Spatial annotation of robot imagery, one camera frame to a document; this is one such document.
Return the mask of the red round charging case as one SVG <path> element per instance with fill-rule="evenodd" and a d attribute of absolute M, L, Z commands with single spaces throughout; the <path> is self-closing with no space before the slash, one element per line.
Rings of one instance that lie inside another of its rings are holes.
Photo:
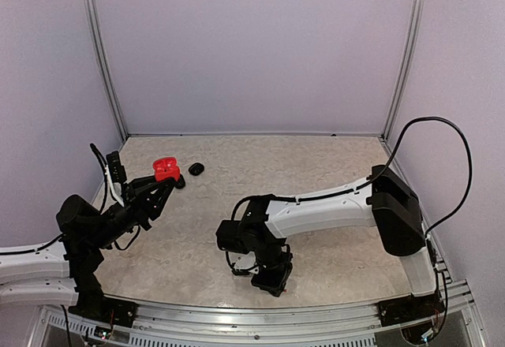
<path fill-rule="evenodd" d="M 155 172 L 154 176 L 157 182 L 165 181 L 167 179 L 179 181 L 180 179 L 181 171 L 175 157 L 157 159 L 153 162 L 152 168 Z"/>

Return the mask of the small black charging case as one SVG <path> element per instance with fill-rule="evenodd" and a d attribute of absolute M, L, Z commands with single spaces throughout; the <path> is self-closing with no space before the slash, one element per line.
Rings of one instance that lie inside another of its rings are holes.
<path fill-rule="evenodd" d="M 179 180 L 175 183 L 174 187 L 176 189 L 183 189 L 185 187 L 185 179 L 183 176 L 179 177 Z"/>

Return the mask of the glossy black earbud case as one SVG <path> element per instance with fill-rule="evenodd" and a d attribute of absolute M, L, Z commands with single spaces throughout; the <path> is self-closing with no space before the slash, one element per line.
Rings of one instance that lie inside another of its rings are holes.
<path fill-rule="evenodd" d="M 195 162 L 188 168 L 189 174 L 195 177 L 201 175 L 204 170 L 205 167 L 201 162 Z"/>

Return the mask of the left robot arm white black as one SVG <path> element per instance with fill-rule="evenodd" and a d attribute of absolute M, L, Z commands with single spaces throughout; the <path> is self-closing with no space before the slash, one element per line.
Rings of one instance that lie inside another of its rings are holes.
<path fill-rule="evenodd" d="M 137 238 L 151 229 L 185 180 L 176 158 L 167 157 L 154 161 L 151 176 L 129 181 L 118 151 L 102 155 L 94 144 L 90 148 L 102 170 L 103 198 L 112 204 L 96 208 L 71 195 L 56 214 L 60 234 L 52 241 L 2 248 L 1 283 L 7 287 L 1 302 L 61 305 L 74 315 L 128 326 L 137 305 L 106 296 L 95 276 L 103 251 L 119 249 L 118 239 L 126 233 Z"/>

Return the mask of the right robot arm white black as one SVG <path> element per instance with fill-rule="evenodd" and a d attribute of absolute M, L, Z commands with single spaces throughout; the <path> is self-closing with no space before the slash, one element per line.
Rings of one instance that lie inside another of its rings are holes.
<path fill-rule="evenodd" d="M 252 195 L 238 201 L 240 219 L 221 221 L 217 246 L 226 255 L 243 255 L 227 264 L 235 275 L 249 275 L 252 285 L 278 297 L 293 269 L 289 237 L 341 227 L 375 227 L 383 249 L 397 257 L 406 273 L 410 295 L 404 312 L 419 319 L 435 303 L 438 289 L 435 258 L 428 247 L 432 226 L 424 228 L 420 201 L 390 163 L 376 165 L 362 179 L 311 194 Z"/>

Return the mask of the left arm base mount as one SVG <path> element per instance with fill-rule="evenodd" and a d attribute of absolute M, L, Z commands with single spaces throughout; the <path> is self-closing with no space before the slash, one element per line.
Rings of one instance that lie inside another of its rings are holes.
<path fill-rule="evenodd" d="M 137 303 L 106 296 L 94 274 L 75 278 L 75 282 L 78 298 L 77 303 L 69 307 L 71 314 L 110 326 L 133 326 Z"/>

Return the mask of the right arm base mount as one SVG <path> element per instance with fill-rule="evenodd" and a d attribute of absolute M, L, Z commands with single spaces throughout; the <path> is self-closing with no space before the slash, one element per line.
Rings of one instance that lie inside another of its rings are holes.
<path fill-rule="evenodd" d="M 377 303 L 382 327 L 399 326 L 403 339 L 414 346 L 428 345 L 443 329 L 447 320 L 447 283 L 443 280 L 443 292 L 436 285 L 434 293 L 415 297 L 410 294 Z"/>

